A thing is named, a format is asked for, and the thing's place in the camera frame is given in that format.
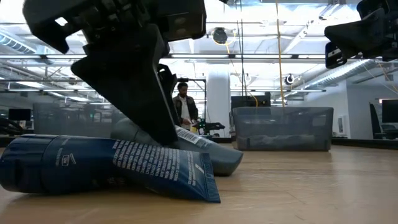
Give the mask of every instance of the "tube cap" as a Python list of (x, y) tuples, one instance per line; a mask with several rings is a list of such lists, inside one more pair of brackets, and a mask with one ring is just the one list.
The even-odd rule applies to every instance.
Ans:
[(0, 185), (13, 192), (46, 193), (42, 157), (57, 136), (26, 134), (13, 140), (0, 158)]

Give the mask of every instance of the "desk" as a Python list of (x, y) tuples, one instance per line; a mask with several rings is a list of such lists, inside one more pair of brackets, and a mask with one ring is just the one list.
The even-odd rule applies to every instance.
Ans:
[(216, 178), (221, 204), (112, 190), (44, 197), (0, 189), (0, 223), (397, 223), (398, 152), (245, 152)]

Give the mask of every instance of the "gray bottle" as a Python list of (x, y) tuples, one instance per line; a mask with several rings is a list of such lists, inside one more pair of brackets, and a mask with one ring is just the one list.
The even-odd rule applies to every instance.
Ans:
[[(181, 127), (176, 126), (175, 129), (180, 149), (205, 152), (210, 155), (214, 175), (229, 176), (241, 163), (243, 157), (241, 151), (221, 146)], [(129, 118), (124, 118), (115, 124), (111, 132), (111, 138), (154, 146), (160, 145)]]

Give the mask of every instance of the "security camera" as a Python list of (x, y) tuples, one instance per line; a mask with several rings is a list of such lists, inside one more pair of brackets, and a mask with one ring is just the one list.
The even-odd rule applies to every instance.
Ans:
[(285, 77), (285, 84), (286, 85), (291, 85), (294, 82), (294, 76), (292, 74), (289, 74), (288, 76)]
[(213, 40), (217, 43), (217, 44), (225, 44), (226, 41), (228, 39), (228, 36), (225, 33), (224, 28), (222, 27), (217, 27), (214, 30), (213, 33)]

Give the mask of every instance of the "dark jacket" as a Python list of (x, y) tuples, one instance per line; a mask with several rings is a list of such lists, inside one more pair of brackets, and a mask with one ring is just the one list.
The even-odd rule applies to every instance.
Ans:
[[(197, 120), (198, 119), (198, 108), (195, 104), (195, 101), (190, 96), (186, 96), (186, 98), (187, 98), (189, 117), (191, 117), (191, 120), (193, 120), (193, 119)], [(174, 97), (173, 103), (174, 103), (175, 109), (177, 110), (178, 118), (180, 118), (180, 123), (182, 123), (182, 118), (181, 118), (182, 102), (181, 102), (180, 97), (179, 96)]]

